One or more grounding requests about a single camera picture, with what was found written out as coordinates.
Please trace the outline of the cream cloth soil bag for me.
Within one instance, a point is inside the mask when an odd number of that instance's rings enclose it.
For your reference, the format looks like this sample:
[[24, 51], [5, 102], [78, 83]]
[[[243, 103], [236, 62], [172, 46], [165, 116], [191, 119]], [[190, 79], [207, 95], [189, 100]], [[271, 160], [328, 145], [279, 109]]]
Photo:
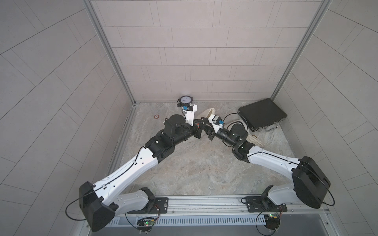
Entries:
[[216, 109], [215, 108], [209, 108], [209, 109], [206, 109], [204, 112], [202, 112], [201, 114], [197, 115], [197, 119], [202, 119], [202, 118], [209, 118], [211, 115], [214, 115], [216, 112]]

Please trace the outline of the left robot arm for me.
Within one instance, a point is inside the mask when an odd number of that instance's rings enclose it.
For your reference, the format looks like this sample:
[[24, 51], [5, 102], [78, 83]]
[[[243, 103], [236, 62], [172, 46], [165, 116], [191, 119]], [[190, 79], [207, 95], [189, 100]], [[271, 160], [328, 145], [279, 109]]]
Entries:
[[164, 129], [142, 146], [130, 161], [96, 183], [83, 183], [77, 201], [91, 231], [103, 229], [118, 214], [134, 210], [149, 212], [155, 196], [148, 188], [131, 194], [123, 194], [123, 190], [171, 155], [179, 143], [192, 136], [200, 139], [202, 130], [212, 118], [213, 114], [194, 119], [189, 124], [182, 115], [172, 115], [165, 120]]

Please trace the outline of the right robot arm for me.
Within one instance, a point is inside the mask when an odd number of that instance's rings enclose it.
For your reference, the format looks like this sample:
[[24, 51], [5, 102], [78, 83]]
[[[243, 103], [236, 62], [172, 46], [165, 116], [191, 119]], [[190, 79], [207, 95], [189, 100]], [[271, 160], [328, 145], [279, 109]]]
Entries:
[[248, 141], [249, 134], [244, 124], [234, 124], [228, 130], [224, 121], [216, 115], [209, 115], [205, 131], [209, 139], [217, 137], [230, 146], [238, 160], [268, 168], [291, 180], [288, 184], [268, 186], [260, 199], [251, 200], [251, 204], [264, 211], [288, 203], [302, 202], [315, 209], [325, 204], [331, 183], [312, 158], [291, 158], [264, 150]]

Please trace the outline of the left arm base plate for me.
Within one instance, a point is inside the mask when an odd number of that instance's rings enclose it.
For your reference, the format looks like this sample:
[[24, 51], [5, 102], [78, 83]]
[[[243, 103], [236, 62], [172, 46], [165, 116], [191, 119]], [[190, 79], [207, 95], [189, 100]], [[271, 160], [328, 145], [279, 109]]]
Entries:
[[168, 201], [168, 198], [154, 198], [149, 200], [143, 209], [129, 211], [128, 214], [165, 214], [167, 213]]

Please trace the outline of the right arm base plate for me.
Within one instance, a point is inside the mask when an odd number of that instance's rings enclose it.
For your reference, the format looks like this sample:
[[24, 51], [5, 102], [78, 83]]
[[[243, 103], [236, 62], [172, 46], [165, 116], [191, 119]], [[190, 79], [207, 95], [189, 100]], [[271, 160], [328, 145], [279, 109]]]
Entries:
[[241, 199], [241, 203], [247, 206], [248, 212], [287, 212], [286, 205], [276, 205], [268, 197], [247, 196]]

